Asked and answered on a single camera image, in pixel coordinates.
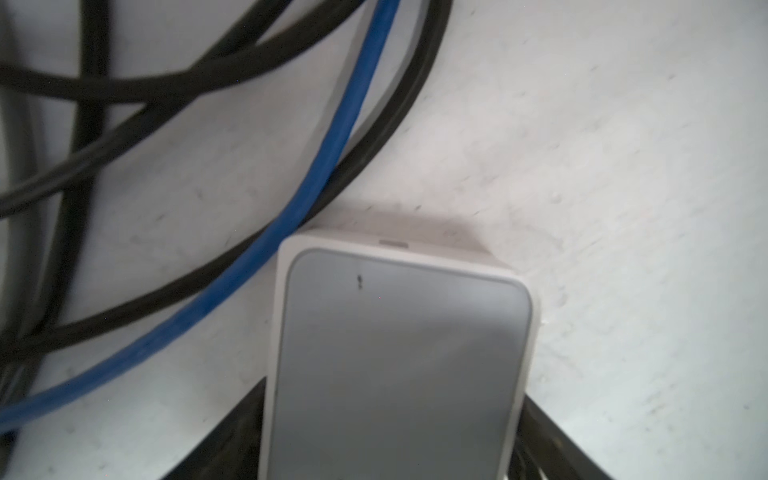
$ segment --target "cable bundle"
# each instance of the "cable bundle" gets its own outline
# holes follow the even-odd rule
[[[300,55],[341,25],[362,0],[324,0],[294,25],[256,43],[289,3],[290,0],[259,0],[186,71],[129,79],[106,77],[108,0],[81,0],[81,77],[45,74],[20,67],[11,59],[0,59],[1,86],[78,102],[71,155],[47,171],[32,172],[19,179],[0,194],[2,218],[26,214],[36,202],[64,192],[54,242],[40,282],[45,296],[37,299],[35,308],[25,313],[24,318],[5,319],[6,326],[12,326],[13,321],[19,325],[26,322],[30,327],[6,328],[11,334],[0,336],[0,431],[5,432],[0,446],[5,449],[6,458],[15,439],[14,429],[119,376],[182,335],[253,275],[285,236],[317,215],[354,180],[392,136],[421,91],[445,33],[452,0],[429,0],[419,42],[405,73],[369,130],[339,161],[397,9],[397,0],[379,0],[331,128],[305,180],[272,223],[209,263],[153,292],[88,318],[56,326],[86,233],[88,205],[98,171],[155,132],[196,96],[267,73]],[[134,102],[145,106],[116,128],[102,131],[107,104]],[[126,326],[196,293],[199,294],[169,320],[125,349],[64,385],[25,398],[44,354]],[[259,398],[262,402],[263,383],[243,402],[258,405]],[[229,428],[226,422],[248,423],[248,418],[254,415],[251,410],[236,407],[211,435]],[[260,415],[260,408],[255,415]],[[260,421],[248,425],[250,430],[241,431],[256,438]],[[222,452],[228,450],[227,445],[209,448],[210,438],[200,444],[207,445],[204,451],[198,447],[167,478],[209,478],[205,476],[208,474],[210,478],[240,478],[225,477],[212,466],[218,465],[216,459],[220,460]],[[525,445],[525,438],[521,438],[512,456],[510,475],[540,478],[538,466]],[[211,453],[216,458],[209,459],[207,455]],[[243,459],[230,460],[233,465],[241,465]],[[247,468],[240,470],[250,472]]]

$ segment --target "wall surface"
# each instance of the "wall surface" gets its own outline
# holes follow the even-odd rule
[[[77,2],[10,4],[25,61],[74,74]],[[128,76],[189,65],[248,0],[113,4],[114,74]],[[402,1],[366,112],[420,9]],[[371,11],[202,97],[103,172],[67,319],[186,273],[284,205]],[[313,225],[483,247],[528,277],[544,308],[528,393],[616,479],[765,478],[766,48],[764,0],[457,0],[414,108]],[[53,163],[72,108],[35,105]],[[9,480],[160,478],[264,375],[273,275],[27,426]],[[172,311],[49,356],[36,389]]]

